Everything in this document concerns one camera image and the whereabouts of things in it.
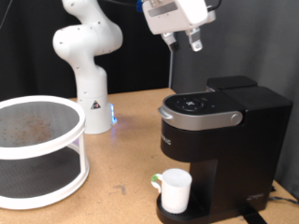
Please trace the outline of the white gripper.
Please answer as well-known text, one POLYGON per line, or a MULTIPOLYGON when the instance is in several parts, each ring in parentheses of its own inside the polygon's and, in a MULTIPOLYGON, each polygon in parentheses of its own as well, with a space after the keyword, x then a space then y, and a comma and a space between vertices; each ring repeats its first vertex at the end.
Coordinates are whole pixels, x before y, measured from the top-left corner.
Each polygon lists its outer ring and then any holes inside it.
POLYGON ((169 50, 179 50, 174 32, 186 31, 192 51, 203 48, 199 26, 216 20, 205 0, 143 0, 142 9, 149 29, 161 34, 169 50))

